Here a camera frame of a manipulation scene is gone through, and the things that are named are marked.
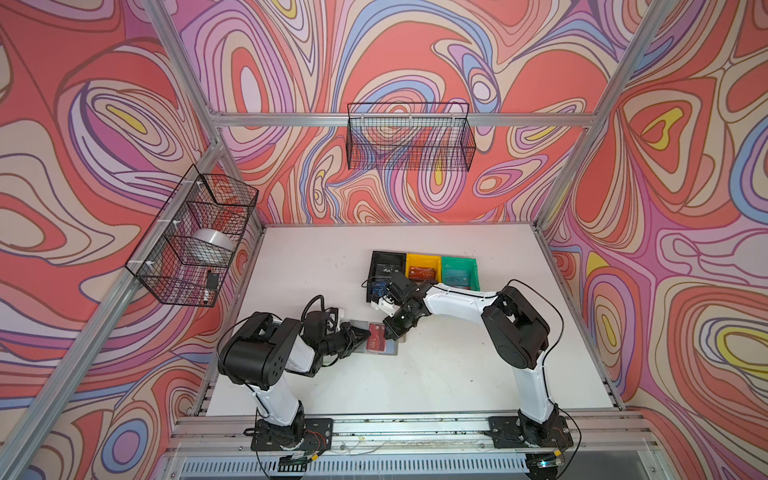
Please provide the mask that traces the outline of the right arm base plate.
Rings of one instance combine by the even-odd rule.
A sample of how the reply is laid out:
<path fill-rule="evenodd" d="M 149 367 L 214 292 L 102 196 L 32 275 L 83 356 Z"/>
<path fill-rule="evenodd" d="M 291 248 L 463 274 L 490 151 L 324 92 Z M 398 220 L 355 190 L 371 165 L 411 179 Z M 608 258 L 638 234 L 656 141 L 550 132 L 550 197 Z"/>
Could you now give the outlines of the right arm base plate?
<path fill-rule="evenodd" d="M 567 450 L 574 446 L 567 422 L 557 412 L 544 423 L 537 423 L 525 415 L 493 416 L 488 418 L 488 423 L 489 428 L 483 434 L 491 438 L 497 449 Z"/>

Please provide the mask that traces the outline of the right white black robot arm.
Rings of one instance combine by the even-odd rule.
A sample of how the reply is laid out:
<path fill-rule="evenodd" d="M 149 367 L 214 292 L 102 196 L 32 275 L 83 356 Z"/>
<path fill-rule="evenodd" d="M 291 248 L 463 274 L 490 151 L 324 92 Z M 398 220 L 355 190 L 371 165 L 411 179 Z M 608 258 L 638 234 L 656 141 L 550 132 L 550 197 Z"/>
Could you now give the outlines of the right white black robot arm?
<path fill-rule="evenodd" d="M 434 315 L 484 326 L 499 357 L 516 369 L 523 419 L 542 427 L 556 418 L 544 370 L 550 326 L 517 288 L 507 284 L 496 292 L 477 292 L 435 281 L 417 283 L 396 273 L 387 281 L 386 293 L 370 305 L 385 314 L 389 340 L 400 339 Z"/>

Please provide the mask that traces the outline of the red credit card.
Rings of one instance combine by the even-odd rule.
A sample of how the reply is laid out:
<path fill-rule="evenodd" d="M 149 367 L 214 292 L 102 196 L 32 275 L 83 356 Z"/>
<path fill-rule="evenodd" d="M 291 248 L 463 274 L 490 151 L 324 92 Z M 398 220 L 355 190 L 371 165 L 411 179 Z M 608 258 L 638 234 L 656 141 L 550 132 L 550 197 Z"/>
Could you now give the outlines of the red credit card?
<path fill-rule="evenodd" d="M 371 336 L 367 341 L 366 349 L 368 352 L 385 353 L 387 350 L 387 339 L 385 338 L 386 328 L 383 324 L 371 323 L 368 327 Z"/>

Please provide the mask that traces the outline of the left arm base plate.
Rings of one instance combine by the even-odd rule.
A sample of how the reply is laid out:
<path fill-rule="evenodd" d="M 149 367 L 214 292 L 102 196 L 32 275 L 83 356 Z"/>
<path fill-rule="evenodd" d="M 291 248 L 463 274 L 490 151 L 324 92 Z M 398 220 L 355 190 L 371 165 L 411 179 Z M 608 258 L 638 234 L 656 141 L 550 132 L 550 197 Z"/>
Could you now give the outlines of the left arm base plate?
<path fill-rule="evenodd" d="M 332 446 L 334 420 L 330 417 L 297 418 L 292 425 L 273 425 L 258 419 L 244 434 L 254 452 L 322 452 Z"/>

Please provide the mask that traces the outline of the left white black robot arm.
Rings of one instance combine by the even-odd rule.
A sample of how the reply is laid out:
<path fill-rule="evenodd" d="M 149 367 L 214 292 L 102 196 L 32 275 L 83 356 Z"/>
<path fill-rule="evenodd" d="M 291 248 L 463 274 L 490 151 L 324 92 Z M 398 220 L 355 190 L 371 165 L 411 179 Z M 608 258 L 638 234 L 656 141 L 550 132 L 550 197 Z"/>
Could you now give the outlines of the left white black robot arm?
<path fill-rule="evenodd" d="M 295 437 L 305 431 L 304 407 L 284 374 L 312 378 L 366 344 L 371 332 L 341 320 L 337 308 L 306 309 L 298 319 L 255 312 L 217 348 L 217 370 L 255 397 L 261 419 Z"/>

